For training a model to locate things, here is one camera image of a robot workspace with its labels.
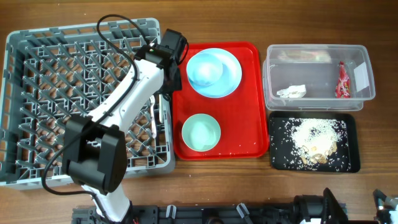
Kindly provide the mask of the red snack wrapper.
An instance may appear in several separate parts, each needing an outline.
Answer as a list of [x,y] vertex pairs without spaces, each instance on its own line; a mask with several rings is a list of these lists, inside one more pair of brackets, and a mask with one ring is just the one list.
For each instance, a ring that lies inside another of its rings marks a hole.
[[345,63],[339,62],[339,77],[335,90],[336,98],[350,98],[350,78],[345,69]]

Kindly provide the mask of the white plastic fork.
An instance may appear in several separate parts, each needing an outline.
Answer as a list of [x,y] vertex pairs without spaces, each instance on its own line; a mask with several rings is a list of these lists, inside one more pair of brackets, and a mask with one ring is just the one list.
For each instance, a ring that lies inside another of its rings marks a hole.
[[155,96],[151,95],[150,96],[150,115],[151,115],[151,129],[152,129],[152,138],[153,139],[155,139],[157,137],[154,106],[155,106]]

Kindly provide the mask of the green saucer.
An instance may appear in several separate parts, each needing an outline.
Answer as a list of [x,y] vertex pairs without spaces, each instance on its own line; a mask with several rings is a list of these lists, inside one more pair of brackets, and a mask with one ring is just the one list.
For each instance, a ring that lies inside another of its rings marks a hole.
[[181,134],[184,144],[189,149],[195,152],[206,152],[219,143],[221,126],[214,117],[198,113],[184,122]]

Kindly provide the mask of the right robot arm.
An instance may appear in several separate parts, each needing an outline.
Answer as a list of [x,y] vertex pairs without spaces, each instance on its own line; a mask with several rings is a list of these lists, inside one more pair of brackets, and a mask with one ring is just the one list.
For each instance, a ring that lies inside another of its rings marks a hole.
[[373,220],[350,220],[331,190],[326,188],[322,196],[296,196],[290,209],[291,223],[397,224],[397,199],[389,197],[379,189],[373,191],[376,216]]

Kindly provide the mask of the white plastic spoon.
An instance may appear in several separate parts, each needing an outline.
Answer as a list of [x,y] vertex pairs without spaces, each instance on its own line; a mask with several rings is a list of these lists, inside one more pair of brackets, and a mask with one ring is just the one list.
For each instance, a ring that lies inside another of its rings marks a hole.
[[164,97],[159,95],[159,122],[164,124]]

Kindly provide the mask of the light blue bowl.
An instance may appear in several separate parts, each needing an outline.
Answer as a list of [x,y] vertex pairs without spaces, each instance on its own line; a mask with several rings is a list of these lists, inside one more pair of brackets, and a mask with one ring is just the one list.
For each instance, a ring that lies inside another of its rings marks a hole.
[[186,72],[194,84],[210,86],[221,78],[223,64],[212,54],[198,53],[188,61]]

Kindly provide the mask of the white tissue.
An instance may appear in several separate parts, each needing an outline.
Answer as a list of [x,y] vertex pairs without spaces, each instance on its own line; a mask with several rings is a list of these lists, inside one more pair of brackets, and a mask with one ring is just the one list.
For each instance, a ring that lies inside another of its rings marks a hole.
[[288,88],[277,91],[281,98],[303,98],[307,93],[305,85],[292,85]]

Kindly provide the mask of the rice food scraps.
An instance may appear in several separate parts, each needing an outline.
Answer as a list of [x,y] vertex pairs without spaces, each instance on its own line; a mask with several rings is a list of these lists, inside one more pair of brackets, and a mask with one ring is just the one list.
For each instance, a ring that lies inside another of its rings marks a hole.
[[272,118],[271,164],[281,170],[349,172],[348,130],[337,119]]

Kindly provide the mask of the light blue plate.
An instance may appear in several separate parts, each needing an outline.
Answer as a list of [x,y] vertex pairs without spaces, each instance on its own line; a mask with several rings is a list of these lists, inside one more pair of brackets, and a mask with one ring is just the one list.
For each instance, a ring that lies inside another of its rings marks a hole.
[[223,64],[223,73],[221,78],[210,86],[196,85],[188,78],[191,87],[207,98],[222,98],[235,91],[243,76],[242,67],[237,58],[227,50],[219,48],[205,49],[199,53],[208,53],[216,56]]

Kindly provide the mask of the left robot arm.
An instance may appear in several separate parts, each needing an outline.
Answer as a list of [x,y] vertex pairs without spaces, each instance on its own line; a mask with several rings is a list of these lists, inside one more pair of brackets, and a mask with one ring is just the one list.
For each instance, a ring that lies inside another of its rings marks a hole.
[[179,65],[188,48],[179,32],[166,30],[159,44],[143,45],[112,94],[87,116],[66,123],[62,171],[90,194],[98,219],[133,223],[132,202],[121,181],[127,169],[126,133],[152,95],[182,89]]

